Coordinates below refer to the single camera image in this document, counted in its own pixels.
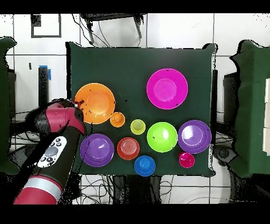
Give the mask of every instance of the blue tape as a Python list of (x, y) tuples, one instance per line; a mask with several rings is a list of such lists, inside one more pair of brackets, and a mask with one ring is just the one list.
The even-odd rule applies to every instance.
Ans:
[(48, 79), (52, 80), (51, 69), (48, 69)]
[(52, 80), (51, 69), (48, 69), (48, 79), (49, 79), (49, 80)]

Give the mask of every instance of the pink bowl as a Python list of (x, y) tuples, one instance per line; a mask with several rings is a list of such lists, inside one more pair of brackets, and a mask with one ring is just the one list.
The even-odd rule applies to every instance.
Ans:
[(148, 80), (146, 92), (152, 104), (160, 109), (174, 109), (187, 97), (186, 78), (175, 69), (156, 71)]
[(179, 154), (179, 163), (184, 168), (191, 168), (195, 163), (194, 156), (190, 153), (181, 152)]

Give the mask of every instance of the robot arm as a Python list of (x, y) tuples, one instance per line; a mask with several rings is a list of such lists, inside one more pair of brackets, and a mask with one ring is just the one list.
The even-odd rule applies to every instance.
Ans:
[(20, 172), (25, 173), (33, 160), (38, 160), (14, 204), (57, 204), (72, 169), (80, 135), (86, 130), (83, 112), (76, 105), (68, 100), (56, 101), (26, 117), (28, 126), (47, 138), (33, 152), (37, 159), (29, 159), (21, 168)]

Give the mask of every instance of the orange plate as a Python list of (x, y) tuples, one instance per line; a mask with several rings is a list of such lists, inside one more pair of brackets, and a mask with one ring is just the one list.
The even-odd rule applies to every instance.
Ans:
[(113, 127), (122, 127), (124, 124), (124, 114), (120, 112), (114, 112), (110, 118), (110, 122)]
[(124, 160), (134, 159), (139, 154), (139, 151), (139, 143), (131, 137), (121, 139), (117, 145), (118, 155)]
[(108, 120), (115, 108), (115, 100), (111, 90), (103, 84), (90, 83), (83, 86), (76, 94), (75, 101), (84, 100), (84, 122), (101, 124)]

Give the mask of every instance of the plastic dish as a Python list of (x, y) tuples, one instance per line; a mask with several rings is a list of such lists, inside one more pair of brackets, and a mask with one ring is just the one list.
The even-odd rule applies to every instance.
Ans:
[(84, 122), (101, 124), (108, 120), (115, 108), (115, 100), (111, 90), (99, 83), (83, 86), (76, 94), (75, 101), (84, 100), (80, 109)]
[(195, 158), (190, 153), (181, 152), (179, 154), (179, 163), (184, 168), (191, 168), (195, 163)]
[(159, 153), (168, 152), (177, 144), (177, 131), (167, 122), (155, 123), (147, 132), (147, 142)]
[(175, 69), (156, 71), (148, 80), (146, 92), (152, 104), (160, 109), (174, 109), (187, 97), (186, 78)]
[(178, 144), (187, 153), (201, 153), (207, 149), (210, 142), (211, 130), (200, 120), (190, 120), (178, 131)]
[(140, 151), (139, 143), (134, 138), (123, 138), (117, 145), (118, 155), (124, 160), (134, 159)]
[(105, 135), (92, 134), (82, 141), (80, 155), (89, 166), (105, 166), (112, 160), (113, 154), (113, 143)]
[(136, 159), (134, 168), (140, 176), (150, 176), (154, 173), (156, 164), (151, 157), (143, 155)]
[(146, 125), (142, 120), (136, 119), (131, 122), (130, 129), (133, 134), (141, 135), (146, 130)]
[(120, 112), (114, 112), (110, 117), (110, 123), (113, 127), (122, 127), (124, 125), (124, 114)]

